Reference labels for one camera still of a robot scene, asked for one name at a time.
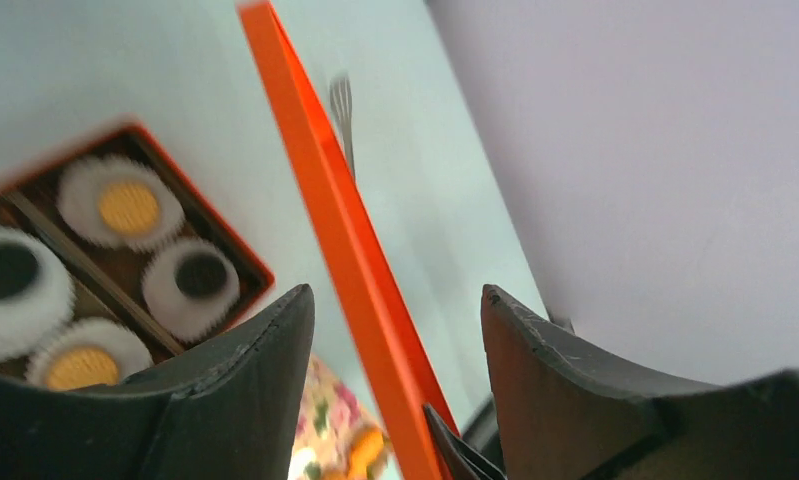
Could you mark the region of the tan round cookie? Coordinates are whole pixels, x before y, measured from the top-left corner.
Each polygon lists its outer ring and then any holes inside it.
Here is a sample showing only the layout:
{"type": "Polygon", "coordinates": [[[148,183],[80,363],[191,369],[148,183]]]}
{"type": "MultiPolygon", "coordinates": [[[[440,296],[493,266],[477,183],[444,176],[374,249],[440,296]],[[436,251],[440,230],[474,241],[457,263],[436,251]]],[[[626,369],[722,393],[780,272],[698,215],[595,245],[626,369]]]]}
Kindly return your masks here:
{"type": "Polygon", "coordinates": [[[118,234],[145,235],[159,223],[159,201],[146,184],[139,181],[119,181],[105,185],[97,201],[103,223],[118,234]]]}
{"type": "Polygon", "coordinates": [[[114,357],[98,347],[77,347],[54,356],[43,377],[47,388],[67,391],[93,385],[115,385],[120,368],[114,357]]]}

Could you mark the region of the black round cookie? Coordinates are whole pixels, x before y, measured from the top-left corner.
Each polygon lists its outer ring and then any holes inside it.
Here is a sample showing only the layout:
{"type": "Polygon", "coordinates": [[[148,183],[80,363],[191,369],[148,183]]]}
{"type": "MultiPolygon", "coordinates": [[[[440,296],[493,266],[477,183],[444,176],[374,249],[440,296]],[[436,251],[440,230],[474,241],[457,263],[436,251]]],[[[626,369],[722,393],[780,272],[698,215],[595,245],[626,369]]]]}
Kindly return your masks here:
{"type": "Polygon", "coordinates": [[[0,241],[0,300],[25,292],[38,278],[40,263],[23,244],[0,241]]]}
{"type": "Polygon", "coordinates": [[[228,283],[223,261],[215,254],[199,251],[184,255],[175,270],[175,284],[188,298],[206,299],[220,293],[228,283]]]}

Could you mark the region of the orange tin lid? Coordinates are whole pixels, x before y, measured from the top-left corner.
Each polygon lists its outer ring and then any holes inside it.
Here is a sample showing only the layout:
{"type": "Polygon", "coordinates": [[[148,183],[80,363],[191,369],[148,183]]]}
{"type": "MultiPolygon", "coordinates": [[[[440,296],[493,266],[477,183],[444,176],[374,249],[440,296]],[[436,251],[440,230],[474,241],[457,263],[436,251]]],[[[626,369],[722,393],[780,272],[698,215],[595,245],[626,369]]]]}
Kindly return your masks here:
{"type": "Polygon", "coordinates": [[[449,479],[425,407],[457,426],[329,117],[274,6],[246,2],[238,15],[398,466],[449,479]]]}

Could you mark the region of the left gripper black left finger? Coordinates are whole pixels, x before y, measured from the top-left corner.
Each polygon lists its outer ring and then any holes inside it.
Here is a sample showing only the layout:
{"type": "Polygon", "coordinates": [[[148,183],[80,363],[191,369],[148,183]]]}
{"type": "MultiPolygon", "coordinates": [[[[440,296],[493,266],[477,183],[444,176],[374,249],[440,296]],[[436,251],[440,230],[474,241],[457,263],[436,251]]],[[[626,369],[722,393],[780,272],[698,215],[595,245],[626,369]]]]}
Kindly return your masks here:
{"type": "Polygon", "coordinates": [[[284,479],[314,323],[302,284],[115,386],[0,375],[0,479],[284,479]]]}

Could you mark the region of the orange cookie tin box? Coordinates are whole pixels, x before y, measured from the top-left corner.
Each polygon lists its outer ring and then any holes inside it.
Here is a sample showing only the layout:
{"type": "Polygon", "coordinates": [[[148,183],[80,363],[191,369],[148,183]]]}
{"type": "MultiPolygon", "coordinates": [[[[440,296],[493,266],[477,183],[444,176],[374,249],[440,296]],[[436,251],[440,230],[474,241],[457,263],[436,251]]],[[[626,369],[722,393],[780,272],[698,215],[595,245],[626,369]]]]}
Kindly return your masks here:
{"type": "MultiPolygon", "coordinates": [[[[135,122],[118,125],[1,180],[0,226],[19,229],[43,242],[59,257],[74,283],[71,319],[42,337],[38,344],[78,320],[101,317],[135,333],[150,351],[155,365],[224,331],[268,290],[273,281],[272,273],[183,170],[152,135],[135,122]],[[64,222],[56,201],[65,169],[79,158],[108,154],[125,155],[151,168],[174,193],[185,213],[185,223],[175,238],[148,252],[126,247],[105,248],[86,241],[64,222]],[[143,274],[156,254],[185,238],[199,238],[212,243],[233,263],[239,276],[238,300],[223,323],[194,343],[177,340],[152,318],[141,289],[143,274]]],[[[38,344],[24,356],[1,362],[0,374],[29,383],[25,372],[38,344]]]]}

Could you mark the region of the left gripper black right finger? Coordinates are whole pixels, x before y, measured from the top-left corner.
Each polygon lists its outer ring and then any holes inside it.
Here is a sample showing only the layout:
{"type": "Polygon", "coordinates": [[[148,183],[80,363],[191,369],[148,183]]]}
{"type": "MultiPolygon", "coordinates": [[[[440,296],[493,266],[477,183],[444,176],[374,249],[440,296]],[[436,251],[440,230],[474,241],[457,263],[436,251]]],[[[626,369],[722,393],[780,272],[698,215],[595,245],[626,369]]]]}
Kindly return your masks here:
{"type": "Polygon", "coordinates": [[[482,291],[512,479],[799,479],[799,369],[727,386],[660,372],[482,291]]]}

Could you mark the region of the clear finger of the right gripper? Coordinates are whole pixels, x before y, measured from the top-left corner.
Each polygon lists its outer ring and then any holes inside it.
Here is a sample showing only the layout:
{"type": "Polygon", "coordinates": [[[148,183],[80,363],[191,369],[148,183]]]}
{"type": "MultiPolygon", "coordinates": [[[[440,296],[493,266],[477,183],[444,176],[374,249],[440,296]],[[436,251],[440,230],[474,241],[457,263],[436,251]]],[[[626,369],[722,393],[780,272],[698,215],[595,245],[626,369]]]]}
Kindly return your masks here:
{"type": "Polygon", "coordinates": [[[329,106],[339,129],[346,163],[352,178],[355,178],[352,89],[349,75],[346,72],[338,74],[330,81],[329,106]]]}

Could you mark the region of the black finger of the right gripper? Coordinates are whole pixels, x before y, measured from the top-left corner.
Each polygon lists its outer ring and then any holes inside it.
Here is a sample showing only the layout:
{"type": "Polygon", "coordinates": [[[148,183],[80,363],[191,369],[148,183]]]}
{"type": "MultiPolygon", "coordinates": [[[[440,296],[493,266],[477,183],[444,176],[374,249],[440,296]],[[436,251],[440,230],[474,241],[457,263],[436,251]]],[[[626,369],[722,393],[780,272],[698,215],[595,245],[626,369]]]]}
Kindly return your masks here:
{"type": "Polygon", "coordinates": [[[505,474],[449,429],[431,404],[423,406],[434,445],[455,480],[504,480],[505,474]]]}

